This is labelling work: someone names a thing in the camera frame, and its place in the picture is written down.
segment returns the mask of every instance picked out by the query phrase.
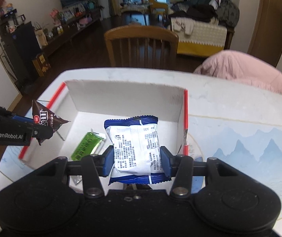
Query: wooden door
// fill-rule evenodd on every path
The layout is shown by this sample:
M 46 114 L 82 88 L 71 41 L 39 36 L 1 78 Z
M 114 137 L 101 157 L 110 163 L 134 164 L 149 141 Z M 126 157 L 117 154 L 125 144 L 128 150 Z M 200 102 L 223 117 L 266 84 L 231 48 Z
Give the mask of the wooden door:
M 260 0 L 248 53 L 277 66 L 282 54 L 282 0 Z

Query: baseboard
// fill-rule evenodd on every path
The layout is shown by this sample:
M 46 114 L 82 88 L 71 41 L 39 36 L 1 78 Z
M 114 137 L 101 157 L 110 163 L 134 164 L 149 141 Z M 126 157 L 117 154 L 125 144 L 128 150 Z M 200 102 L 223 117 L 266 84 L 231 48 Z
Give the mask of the baseboard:
M 8 107 L 8 111 L 13 111 L 13 109 L 17 106 L 18 102 L 21 100 L 22 94 L 19 93 L 17 97 L 13 100 L 13 102 Z

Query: cardboard box on floor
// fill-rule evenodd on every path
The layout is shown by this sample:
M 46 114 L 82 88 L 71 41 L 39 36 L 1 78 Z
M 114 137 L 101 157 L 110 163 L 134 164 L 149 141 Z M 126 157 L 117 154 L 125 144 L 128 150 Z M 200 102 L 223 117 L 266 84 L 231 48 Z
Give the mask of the cardboard box on floor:
M 130 82 L 72 80 L 62 83 L 48 108 L 70 122 L 61 126 L 58 134 L 40 146 L 36 139 L 20 153 L 20 159 L 33 169 L 39 168 L 58 156 L 70 159 L 87 132 L 105 133 L 107 119 L 126 119 L 134 116 L 157 116 L 159 145 L 176 155 L 183 153 L 188 128 L 187 92 L 178 87 Z M 107 140 L 102 152 L 112 145 Z M 100 178 L 107 193 L 109 189 L 122 189 L 122 183 L 108 186 L 109 177 Z M 153 189 L 170 191 L 172 181 L 152 184 Z M 82 191 L 82 183 L 70 187 Z

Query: tv stand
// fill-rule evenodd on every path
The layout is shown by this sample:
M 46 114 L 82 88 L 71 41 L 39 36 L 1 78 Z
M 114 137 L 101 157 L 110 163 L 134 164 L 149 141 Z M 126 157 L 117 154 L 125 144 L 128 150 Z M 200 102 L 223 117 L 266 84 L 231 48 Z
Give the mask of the tv stand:
M 88 23 L 85 27 L 81 28 L 80 30 L 77 29 L 77 22 L 86 16 L 91 16 L 92 22 Z M 95 8 L 90 11 L 84 12 L 79 17 L 74 17 L 68 20 L 65 24 L 62 25 L 64 32 L 59 34 L 58 36 L 53 37 L 51 40 L 48 41 L 48 45 L 42 47 L 42 51 L 44 54 L 49 57 L 52 53 L 54 53 L 57 49 L 59 49 L 63 44 L 68 41 L 72 41 L 72 38 L 82 32 L 84 29 L 88 28 L 94 22 L 100 20 L 100 8 Z

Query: wooden chair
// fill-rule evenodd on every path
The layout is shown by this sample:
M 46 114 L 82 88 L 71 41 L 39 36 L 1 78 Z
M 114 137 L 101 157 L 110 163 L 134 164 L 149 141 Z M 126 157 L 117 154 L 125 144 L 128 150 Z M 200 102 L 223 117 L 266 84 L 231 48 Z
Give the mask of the wooden chair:
M 128 67 L 137 68 L 171 69 L 171 65 L 175 65 L 178 36 L 161 27 L 117 27 L 105 33 L 105 42 L 112 67 L 117 65 L 116 56 L 120 57 L 121 67 L 125 66 L 125 61 Z
M 151 13 L 155 14 L 157 20 L 159 20 L 159 15 L 162 16 L 163 19 L 167 19 L 168 16 L 168 4 L 163 2 L 158 2 L 157 0 L 148 0 L 149 3 L 152 3 L 150 6 Z

